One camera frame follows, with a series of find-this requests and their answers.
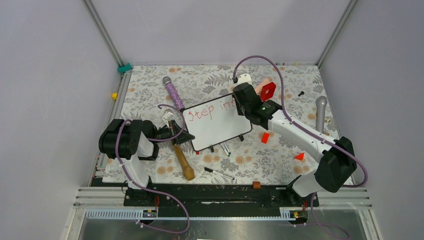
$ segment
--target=green clip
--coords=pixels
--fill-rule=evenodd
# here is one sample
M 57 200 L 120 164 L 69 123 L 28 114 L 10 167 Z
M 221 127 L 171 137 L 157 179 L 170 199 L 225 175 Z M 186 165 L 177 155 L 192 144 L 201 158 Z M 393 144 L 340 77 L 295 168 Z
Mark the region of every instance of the green clip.
M 123 73 L 125 73 L 126 71 L 128 71 L 128 70 L 130 70 L 132 68 L 133 67 L 131 66 L 131 64 L 127 63 L 125 66 L 118 67 L 118 72 L 120 74 L 123 74 Z

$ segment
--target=floral tablecloth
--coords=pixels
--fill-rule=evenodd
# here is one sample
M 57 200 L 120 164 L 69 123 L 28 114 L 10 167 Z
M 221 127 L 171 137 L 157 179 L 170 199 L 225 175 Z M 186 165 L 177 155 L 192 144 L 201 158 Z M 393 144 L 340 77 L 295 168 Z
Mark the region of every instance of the floral tablecloth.
M 151 65 L 134 66 L 126 91 L 120 117 L 122 119 L 151 120 L 158 128 L 164 125 L 162 116 L 165 108 L 158 104 L 174 105 L 162 78 L 169 76 L 186 108 L 226 95 L 234 87 L 231 77 L 234 65 Z M 319 96 L 325 96 L 321 76 L 316 66 L 279 66 L 284 77 L 284 96 L 281 96 L 281 83 L 277 72 L 268 65 L 242 65 L 238 74 L 248 73 L 253 86 L 269 77 L 277 85 L 273 100 L 284 98 L 287 111 L 311 127 L 316 125 L 316 104 Z M 328 123 L 325 131 L 338 137 L 336 123 L 327 105 L 325 116 Z M 177 123 L 182 121 L 174 114 Z M 261 143 L 265 132 L 270 134 L 267 144 Z M 183 184 L 251 184 L 260 181 L 263 185 L 288 184 L 298 175 L 317 168 L 318 164 L 307 153 L 302 161 L 294 156 L 303 153 L 284 136 L 266 131 L 260 126 L 244 135 L 244 141 L 233 138 L 227 141 L 231 156 L 226 156 L 219 145 L 215 152 L 209 149 L 196 155 L 191 144 L 186 142 L 181 148 L 189 164 L 194 169 L 195 178 L 187 181 L 169 142 L 159 144 L 159 155 L 155 161 L 142 161 L 154 183 Z M 208 167 L 235 177 L 235 180 L 204 171 Z M 125 176 L 118 161 L 109 159 L 103 175 L 105 183 L 122 183 Z

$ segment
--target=silver microphone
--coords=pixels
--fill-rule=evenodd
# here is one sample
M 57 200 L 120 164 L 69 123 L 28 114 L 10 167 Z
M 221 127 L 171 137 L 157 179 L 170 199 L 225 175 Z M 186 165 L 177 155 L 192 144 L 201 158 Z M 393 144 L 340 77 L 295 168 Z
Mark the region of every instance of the silver microphone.
M 327 98 L 320 96 L 316 99 L 316 130 L 320 133 L 324 132 L 324 121 L 326 117 Z

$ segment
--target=microphone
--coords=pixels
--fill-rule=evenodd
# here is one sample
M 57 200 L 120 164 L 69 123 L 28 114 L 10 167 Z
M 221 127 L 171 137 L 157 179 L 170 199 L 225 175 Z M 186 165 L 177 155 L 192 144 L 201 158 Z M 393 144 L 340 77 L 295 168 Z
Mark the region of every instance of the microphone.
M 165 85 L 166 90 L 168 91 L 173 103 L 178 108 L 178 110 L 181 111 L 182 109 L 185 109 L 183 101 L 178 95 L 178 92 L 175 89 L 175 86 L 172 84 L 171 78 L 169 76 L 166 76 L 162 79 L 162 82 Z
M 320 96 L 316 99 L 316 130 L 324 132 L 324 118 L 326 116 L 327 98 Z

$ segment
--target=gray wall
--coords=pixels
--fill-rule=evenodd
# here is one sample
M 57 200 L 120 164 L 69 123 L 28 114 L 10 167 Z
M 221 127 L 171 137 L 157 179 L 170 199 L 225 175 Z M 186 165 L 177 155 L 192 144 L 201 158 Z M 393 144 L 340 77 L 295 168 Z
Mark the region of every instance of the gray wall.
M 0 238 L 57 240 L 94 164 L 117 66 L 80 0 L 0 9 Z
M 125 62 L 314 64 L 349 0 L 93 0 Z
M 424 1 L 360 0 L 321 68 L 385 240 L 422 239 Z

